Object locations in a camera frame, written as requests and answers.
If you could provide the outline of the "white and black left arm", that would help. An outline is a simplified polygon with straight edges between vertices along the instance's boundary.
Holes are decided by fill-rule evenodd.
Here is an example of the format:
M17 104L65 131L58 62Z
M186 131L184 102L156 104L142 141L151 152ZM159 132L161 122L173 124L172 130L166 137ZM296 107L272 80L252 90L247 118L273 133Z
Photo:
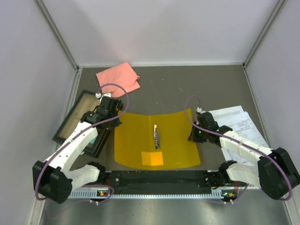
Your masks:
M102 96L93 111L87 111L79 120L72 134L45 161L37 161L32 168L35 196L42 201L46 198L61 204L73 190L90 183L101 186L106 182L105 167L89 162L82 168L71 170L86 146L100 135L108 135L119 126L123 114L122 101Z

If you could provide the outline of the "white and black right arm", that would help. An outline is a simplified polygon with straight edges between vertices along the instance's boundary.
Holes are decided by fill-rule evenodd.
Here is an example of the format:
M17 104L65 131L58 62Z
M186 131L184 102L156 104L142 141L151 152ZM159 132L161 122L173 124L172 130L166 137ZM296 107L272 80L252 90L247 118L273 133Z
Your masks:
M228 126L219 126L210 112L196 111L188 140L195 143L210 142L230 150L247 160L241 164L234 160L224 162L218 169L218 185L231 185L240 181L259 187L268 197L282 200L291 197L293 188L300 184L298 173L289 153L283 148L271 149L240 136Z

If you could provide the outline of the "yellow plastic folder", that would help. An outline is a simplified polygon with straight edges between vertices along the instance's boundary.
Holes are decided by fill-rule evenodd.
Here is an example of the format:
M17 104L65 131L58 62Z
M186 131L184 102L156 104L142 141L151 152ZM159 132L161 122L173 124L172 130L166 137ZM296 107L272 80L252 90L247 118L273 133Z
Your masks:
M197 145L188 140L192 125L186 111L140 115L124 113L114 131L114 159L142 170L170 170L200 165Z

